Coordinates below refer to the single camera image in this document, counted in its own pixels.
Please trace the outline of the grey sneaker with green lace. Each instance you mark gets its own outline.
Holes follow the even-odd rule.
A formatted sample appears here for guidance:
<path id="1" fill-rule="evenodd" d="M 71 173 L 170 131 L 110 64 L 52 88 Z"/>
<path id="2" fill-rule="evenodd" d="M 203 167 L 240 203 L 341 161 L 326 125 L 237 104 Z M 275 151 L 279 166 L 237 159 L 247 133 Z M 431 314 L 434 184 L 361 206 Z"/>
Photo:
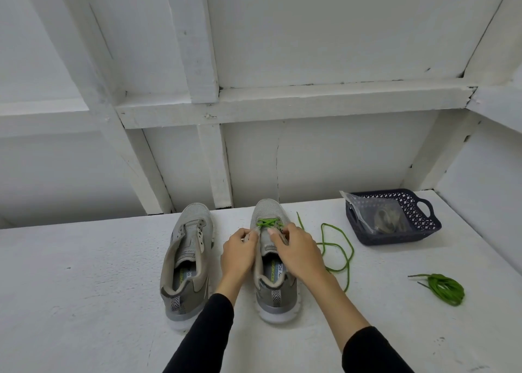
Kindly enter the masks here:
<path id="1" fill-rule="evenodd" d="M 251 230 L 258 235 L 252 267 L 256 309 L 269 324 L 287 324 L 301 308 L 299 282 L 281 260 L 268 232 L 271 228 L 281 232 L 288 223 L 284 209 L 273 199 L 260 200 L 251 217 Z"/>

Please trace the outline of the person's right forearm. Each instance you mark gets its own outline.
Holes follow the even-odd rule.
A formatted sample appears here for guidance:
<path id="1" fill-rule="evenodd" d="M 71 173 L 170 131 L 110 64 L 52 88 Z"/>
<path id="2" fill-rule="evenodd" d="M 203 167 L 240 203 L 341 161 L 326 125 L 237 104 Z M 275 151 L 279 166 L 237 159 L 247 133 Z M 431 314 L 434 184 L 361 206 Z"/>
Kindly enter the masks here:
<path id="1" fill-rule="evenodd" d="M 320 271 L 302 282 L 327 320 L 341 351 L 344 373 L 414 373 L 382 333 L 356 309 L 332 274 Z"/>

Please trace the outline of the coiled green shoelace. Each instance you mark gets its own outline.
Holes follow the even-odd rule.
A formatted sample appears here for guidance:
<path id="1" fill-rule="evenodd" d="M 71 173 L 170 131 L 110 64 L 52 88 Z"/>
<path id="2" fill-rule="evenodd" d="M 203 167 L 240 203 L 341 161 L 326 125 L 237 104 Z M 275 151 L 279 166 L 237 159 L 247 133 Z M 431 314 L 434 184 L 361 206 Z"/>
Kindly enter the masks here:
<path id="1" fill-rule="evenodd" d="M 429 289 L 434 296 L 445 304 L 460 306 L 465 299 L 464 287 L 454 280 L 439 273 L 409 275 L 408 278 L 418 279 L 417 283 Z"/>

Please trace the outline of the person's left forearm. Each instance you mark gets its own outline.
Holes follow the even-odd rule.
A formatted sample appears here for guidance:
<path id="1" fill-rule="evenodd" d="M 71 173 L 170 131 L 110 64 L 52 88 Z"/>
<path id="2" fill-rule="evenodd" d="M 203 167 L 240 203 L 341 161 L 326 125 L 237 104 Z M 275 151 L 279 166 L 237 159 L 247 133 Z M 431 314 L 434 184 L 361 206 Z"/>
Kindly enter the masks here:
<path id="1" fill-rule="evenodd" d="M 220 373 L 241 284 L 224 278 L 162 373 Z"/>

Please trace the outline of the clear plastic zip bag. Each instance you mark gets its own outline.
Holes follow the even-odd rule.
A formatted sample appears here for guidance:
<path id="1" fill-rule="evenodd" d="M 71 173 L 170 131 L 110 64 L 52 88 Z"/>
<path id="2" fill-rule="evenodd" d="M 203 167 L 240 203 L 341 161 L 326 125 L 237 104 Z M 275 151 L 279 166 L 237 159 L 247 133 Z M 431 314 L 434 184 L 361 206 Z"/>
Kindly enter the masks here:
<path id="1" fill-rule="evenodd" d="M 374 229 L 375 212 L 380 207 L 395 209 L 401 214 L 405 230 L 399 233 L 405 233 L 412 230 L 410 223 L 397 200 L 378 197 L 361 197 L 343 191 L 340 191 L 340 194 L 349 203 L 350 207 L 353 208 L 356 218 L 360 223 L 362 223 L 368 233 L 372 235 L 383 234 L 376 232 Z"/>

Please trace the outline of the grey sneaker without lace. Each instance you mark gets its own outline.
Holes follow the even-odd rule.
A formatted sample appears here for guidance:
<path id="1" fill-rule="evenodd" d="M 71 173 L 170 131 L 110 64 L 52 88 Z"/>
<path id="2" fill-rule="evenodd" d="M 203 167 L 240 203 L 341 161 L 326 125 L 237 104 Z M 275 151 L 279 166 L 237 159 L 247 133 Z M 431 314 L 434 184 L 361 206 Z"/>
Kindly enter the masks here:
<path id="1" fill-rule="evenodd" d="M 164 257 L 160 296 L 176 332 L 188 331 L 209 299 L 209 268 L 214 239 L 209 209 L 186 206 L 176 222 Z"/>

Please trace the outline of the person's right hand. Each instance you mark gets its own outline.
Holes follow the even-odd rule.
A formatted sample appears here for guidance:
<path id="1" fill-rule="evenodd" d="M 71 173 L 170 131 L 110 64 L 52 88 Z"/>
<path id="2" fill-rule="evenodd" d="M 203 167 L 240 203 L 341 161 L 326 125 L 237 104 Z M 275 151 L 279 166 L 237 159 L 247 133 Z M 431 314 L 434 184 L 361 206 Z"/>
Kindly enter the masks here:
<path id="1" fill-rule="evenodd" d="M 311 235 L 294 223 L 281 231 L 288 245 L 276 247 L 277 253 L 287 269 L 304 284 L 310 285 L 327 274 L 322 255 Z"/>

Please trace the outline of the dark blue plastic basket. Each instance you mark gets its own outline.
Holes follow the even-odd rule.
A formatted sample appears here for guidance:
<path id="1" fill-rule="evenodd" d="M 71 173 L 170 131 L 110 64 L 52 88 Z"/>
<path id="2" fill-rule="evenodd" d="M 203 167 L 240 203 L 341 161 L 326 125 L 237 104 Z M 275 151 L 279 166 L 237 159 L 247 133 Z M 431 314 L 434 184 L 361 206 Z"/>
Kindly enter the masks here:
<path id="1" fill-rule="evenodd" d="M 405 233 L 372 235 L 365 230 L 362 223 L 356 218 L 353 208 L 350 207 L 349 203 L 344 199 L 347 219 L 357 239 L 365 246 L 373 247 L 414 243 L 429 237 L 442 228 L 440 221 L 435 216 L 431 203 L 419 198 L 414 192 L 408 189 L 353 192 L 351 194 L 361 197 L 378 197 L 397 200 L 412 228 L 411 231 Z"/>

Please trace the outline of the person's left hand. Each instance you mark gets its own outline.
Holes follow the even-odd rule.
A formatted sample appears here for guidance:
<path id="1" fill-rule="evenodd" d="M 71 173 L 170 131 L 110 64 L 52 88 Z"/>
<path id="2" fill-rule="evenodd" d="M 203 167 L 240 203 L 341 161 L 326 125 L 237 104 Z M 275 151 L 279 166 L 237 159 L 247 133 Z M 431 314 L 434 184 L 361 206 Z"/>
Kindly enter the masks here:
<path id="1" fill-rule="evenodd" d="M 245 235 L 252 229 L 240 228 L 223 245 L 220 259 L 222 277 L 217 292 L 229 299 L 236 298 L 251 270 L 257 254 L 257 247 L 244 244 Z"/>

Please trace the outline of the grey shoelaces in bag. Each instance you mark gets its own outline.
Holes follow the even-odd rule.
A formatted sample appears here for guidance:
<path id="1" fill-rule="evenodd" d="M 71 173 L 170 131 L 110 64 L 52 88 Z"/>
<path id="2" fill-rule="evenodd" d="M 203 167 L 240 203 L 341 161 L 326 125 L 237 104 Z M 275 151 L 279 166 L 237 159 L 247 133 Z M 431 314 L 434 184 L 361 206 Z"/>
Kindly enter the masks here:
<path id="1" fill-rule="evenodd" d="M 397 210 L 380 207 L 375 212 L 374 229 L 378 233 L 391 234 L 402 232 L 405 227 L 401 214 Z"/>

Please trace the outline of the long green shoelace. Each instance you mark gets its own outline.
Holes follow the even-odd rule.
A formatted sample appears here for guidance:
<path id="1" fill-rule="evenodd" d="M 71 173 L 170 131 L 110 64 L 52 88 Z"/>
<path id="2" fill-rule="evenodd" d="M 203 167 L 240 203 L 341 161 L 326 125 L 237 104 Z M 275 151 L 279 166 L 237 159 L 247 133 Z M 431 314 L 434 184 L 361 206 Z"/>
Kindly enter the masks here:
<path id="1" fill-rule="evenodd" d="M 296 212 L 296 218 L 296 226 L 306 231 L 299 212 Z M 355 249 L 343 229 L 328 223 L 319 224 L 317 221 L 315 224 L 321 232 L 321 240 L 315 242 L 322 255 L 326 270 L 336 279 L 341 274 L 346 275 L 346 279 L 340 284 L 340 287 L 346 293 L 349 290 L 350 263 L 354 257 Z"/>

